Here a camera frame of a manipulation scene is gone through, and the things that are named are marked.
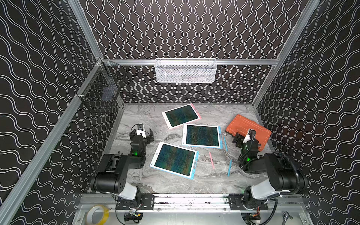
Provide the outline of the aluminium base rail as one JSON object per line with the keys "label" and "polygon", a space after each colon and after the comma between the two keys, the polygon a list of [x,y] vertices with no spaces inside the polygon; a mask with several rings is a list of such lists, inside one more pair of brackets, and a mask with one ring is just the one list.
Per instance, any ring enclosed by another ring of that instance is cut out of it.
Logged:
{"label": "aluminium base rail", "polygon": [[130,206],[110,195],[85,194],[80,200],[79,210],[89,210],[98,204],[120,212],[153,213],[271,211],[274,205],[273,202],[264,202],[255,207],[244,207],[242,194],[142,194],[140,205]]}

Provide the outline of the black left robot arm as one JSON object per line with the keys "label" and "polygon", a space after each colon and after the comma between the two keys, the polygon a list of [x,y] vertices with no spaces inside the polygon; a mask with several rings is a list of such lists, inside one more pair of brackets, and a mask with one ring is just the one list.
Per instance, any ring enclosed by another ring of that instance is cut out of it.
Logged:
{"label": "black left robot arm", "polygon": [[143,168],[146,161],[146,147],[154,141],[153,131],[144,130],[137,124],[129,134],[130,153],[104,154],[91,180],[92,193],[111,194],[122,200],[140,203],[141,192],[138,187],[127,182],[128,170]]}

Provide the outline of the yellow tape roll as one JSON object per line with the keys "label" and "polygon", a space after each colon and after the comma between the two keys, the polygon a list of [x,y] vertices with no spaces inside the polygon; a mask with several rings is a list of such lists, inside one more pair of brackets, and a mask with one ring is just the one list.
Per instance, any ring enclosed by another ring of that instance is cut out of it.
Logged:
{"label": "yellow tape roll", "polygon": [[85,216],[87,225],[104,225],[109,219],[109,208],[104,205],[93,206]]}

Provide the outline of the blue writing tablet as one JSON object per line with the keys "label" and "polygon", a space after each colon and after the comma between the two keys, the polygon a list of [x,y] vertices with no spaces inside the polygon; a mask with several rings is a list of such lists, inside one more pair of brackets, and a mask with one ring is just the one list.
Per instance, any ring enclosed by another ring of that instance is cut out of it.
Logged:
{"label": "blue writing tablet", "polygon": [[195,177],[198,158],[198,151],[160,142],[150,167],[192,180]]}
{"label": "blue writing tablet", "polygon": [[182,134],[183,146],[223,148],[220,126],[185,124]]}

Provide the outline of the blue stylus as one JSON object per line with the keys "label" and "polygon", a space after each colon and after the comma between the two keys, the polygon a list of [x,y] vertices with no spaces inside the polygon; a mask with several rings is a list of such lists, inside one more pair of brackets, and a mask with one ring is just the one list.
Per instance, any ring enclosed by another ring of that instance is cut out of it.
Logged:
{"label": "blue stylus", "polygon": [[232,159],[229,161],[229,167],[228,167],[228,172],[227,172],[228,177],[230,176],[231,167],[232,167]]}
{"label": "blue stylus", "polygon": [[225,150],[226,150],[226,152],[228,152],[226,137],[223,136],[223,139],[224,139],[224,147],[225,147]]}

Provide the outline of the pink stylus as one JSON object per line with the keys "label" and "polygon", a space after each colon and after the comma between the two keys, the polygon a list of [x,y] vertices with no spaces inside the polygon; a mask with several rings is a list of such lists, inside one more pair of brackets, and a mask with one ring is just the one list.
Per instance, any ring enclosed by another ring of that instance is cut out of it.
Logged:
{"label": "pink stylus", "polygon": [[214,169],[215,169],[215,166],[214,166],[214,163],[213,163],[213,158],[212,158],[211,152],[209,152],[209,157],[210,157],[210,161],[211,161],[212,168],[213,168],[213,170],[214,170]]}

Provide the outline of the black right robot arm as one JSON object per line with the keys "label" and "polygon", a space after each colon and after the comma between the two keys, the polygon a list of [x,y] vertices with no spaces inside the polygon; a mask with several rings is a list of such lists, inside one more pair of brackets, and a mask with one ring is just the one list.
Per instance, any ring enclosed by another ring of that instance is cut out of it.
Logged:
{"label": "black right robot arm", "polygon": [[295,165],[292,157],[276,151],[258,156],[261,144],[256,132],[249,130],[245,136],[236,134],[233,141],[240,148],[240,169],[246,174],[266,173],[268,178],[244,191],[244,201],[270,200],[283,195],[298,194],[308,186],[308,179]]}

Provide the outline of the orange plastic tool case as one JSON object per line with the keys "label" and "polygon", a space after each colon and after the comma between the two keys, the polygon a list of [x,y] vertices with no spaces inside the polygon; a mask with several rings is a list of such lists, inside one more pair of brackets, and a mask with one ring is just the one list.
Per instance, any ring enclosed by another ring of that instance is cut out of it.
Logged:
{"label": "orange plastic tool case", "polygon": [[231,134],[232,136],[235,136],[236,133],[238,133],[239,135],[245,137],[245,135],[250,129],[256,131],[255,138],[259,141],[261,145],[259,147],[259,151],[262,152],[272,132],[265,127],[259,125],[258,123],[238,114],[230,122],[230,124],[226,128],[226,132]]}

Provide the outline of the pink framed writing tablet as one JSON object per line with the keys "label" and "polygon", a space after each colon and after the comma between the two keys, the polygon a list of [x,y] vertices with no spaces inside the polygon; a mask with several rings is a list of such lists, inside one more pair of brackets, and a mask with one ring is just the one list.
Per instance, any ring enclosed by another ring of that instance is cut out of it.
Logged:
{"label": "pink framed writing tablet", "polygon": [[193,104],[187,104],[162,112],[166,125],[169,129],[177,128],[183,124],[201,119],[201,115]]}

